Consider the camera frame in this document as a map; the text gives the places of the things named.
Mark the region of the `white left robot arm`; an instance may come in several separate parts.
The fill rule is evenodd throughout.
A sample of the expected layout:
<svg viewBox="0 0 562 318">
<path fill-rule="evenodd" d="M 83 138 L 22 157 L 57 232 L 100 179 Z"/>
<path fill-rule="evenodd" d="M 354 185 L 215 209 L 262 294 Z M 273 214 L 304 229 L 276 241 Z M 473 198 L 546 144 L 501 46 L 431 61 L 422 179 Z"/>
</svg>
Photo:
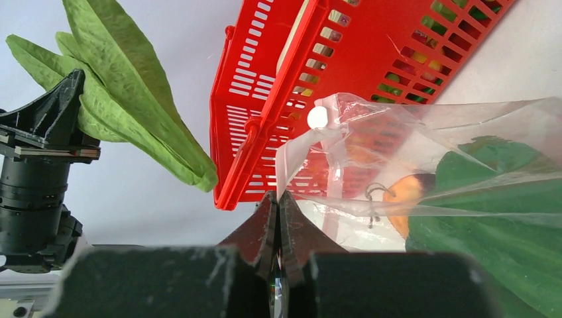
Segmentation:
<svg viewBox="0 0 562 318">
<path fill-rule="evenodd" d="M 38 99 L 1 112 L 2 271 L 59 270 L 82 235 L 64 205 L 70 166 L 100 156 L 99 141 L 78 126 L 82 70 L 73 70 Z"/>
</svg>

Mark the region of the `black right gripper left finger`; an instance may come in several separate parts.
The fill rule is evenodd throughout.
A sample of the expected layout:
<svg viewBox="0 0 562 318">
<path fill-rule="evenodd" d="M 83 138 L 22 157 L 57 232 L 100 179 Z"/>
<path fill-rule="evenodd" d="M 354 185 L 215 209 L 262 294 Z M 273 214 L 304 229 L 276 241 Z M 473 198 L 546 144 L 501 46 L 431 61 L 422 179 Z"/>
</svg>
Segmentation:
<svg viewBox="0 0 562 318">
<path fill-rule="evenodd" d="M 237 247 L 241 258 L 264 280 L 272 275 L 277 212 L 276 192 L 268 191 L 256 204 L 254 213 L 218 243 L 219 246 Z"/>
</svg>

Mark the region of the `red plastic basket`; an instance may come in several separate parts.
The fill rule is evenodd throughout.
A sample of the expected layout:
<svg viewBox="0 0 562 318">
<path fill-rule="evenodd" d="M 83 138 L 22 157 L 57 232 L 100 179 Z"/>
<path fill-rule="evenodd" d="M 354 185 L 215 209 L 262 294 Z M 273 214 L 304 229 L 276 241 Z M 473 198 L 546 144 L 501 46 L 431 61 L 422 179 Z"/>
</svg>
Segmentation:
<svg viewBox="0 0 562 318">
<path fill-rule="evenodd" d="M 218 209 L 273 190 L 274 156 L 316 99 L 432 103 L 511 1 L 244 1 L 210 96 Z"/>
</svg>

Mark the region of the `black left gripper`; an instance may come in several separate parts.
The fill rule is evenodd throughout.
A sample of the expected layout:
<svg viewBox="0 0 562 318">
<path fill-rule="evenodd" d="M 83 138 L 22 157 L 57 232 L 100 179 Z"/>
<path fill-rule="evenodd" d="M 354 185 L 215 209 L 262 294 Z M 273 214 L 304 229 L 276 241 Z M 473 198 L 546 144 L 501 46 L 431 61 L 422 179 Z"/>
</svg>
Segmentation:
<svg viewBox="0 0 562 318">
<path fill-rule="evenodd" d="M 78 128 L 85 73 L 73 70 L 27 105 L 1 113 L 1 155 L 14 161 L 90 164 L 101 155 L 99 141 L 83 144 Z"/>
</svg>

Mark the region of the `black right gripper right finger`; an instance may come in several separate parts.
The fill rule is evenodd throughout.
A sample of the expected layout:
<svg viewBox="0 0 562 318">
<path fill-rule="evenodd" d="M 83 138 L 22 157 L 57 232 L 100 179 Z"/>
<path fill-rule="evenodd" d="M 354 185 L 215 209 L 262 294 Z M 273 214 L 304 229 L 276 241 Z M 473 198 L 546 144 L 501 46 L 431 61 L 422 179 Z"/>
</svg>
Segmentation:
<svg viewBox="0 0 562 318">
<path fill-rule="evenodd" d="M 290 286 L 306 280 L 304 267 L 312 253 L 347 252 L 302 213 L 289 191 L 279 199 L 279 225 L 281 264 Z"/>
</svg>

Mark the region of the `green white bok choy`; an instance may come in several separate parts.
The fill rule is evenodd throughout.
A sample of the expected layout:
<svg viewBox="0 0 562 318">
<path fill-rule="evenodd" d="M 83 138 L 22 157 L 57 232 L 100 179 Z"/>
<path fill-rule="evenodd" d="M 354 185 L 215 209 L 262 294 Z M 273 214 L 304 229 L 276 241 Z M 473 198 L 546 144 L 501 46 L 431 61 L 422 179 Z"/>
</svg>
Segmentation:
<svg viewBox="0 0 562 318">
<path fill-rule="evenodd" d="M 506 317 L 561 316 L 561 167 L 521 142 L 480 136 L 447 152 L 423 204 L 467 215 L 410 217 L 405 247 L 474 258 Z"/>
</svg>

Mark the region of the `clear pink-dotted zip bag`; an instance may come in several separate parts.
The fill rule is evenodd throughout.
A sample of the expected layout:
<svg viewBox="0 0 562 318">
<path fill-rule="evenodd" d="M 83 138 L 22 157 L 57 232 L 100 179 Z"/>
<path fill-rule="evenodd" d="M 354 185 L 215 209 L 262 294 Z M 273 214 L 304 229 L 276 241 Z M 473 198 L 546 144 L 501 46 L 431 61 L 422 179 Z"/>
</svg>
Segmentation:
<svg viewBox="0 0 562 318">
<path fill-rule="evenodd" d="M 368 206 L 376 184 L 433 173 L 447 152 L 479 136 L 523 142 L 561 162 L 561 98 L 454 105 L 367 101 L 350 93 L 318 99 L 308 130 L 275 156 L 276 191 L 351 251 L 402 251 L 401 216 Z"/>
</svg>

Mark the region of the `pale green napa cabbage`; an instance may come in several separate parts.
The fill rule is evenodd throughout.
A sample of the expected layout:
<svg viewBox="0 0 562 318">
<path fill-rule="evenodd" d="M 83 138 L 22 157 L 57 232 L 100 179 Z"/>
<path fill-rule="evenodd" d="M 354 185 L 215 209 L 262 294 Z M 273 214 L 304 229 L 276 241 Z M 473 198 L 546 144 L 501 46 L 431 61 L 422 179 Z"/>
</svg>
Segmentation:
<svg viewBox="0 0 562 318">
<path fill-rule="evenodd" d="M 184 124 L 153 45 L 117 1 L 65 1 L 70 32 L 58 32 L 59 53 L 15 34 L 15 60 L 44 89 L 71 71 L 85 73 L 80 129 L 109 142 L 128 142 L 180 181 L 209 192 L 217 168 Z"/>
</svg>

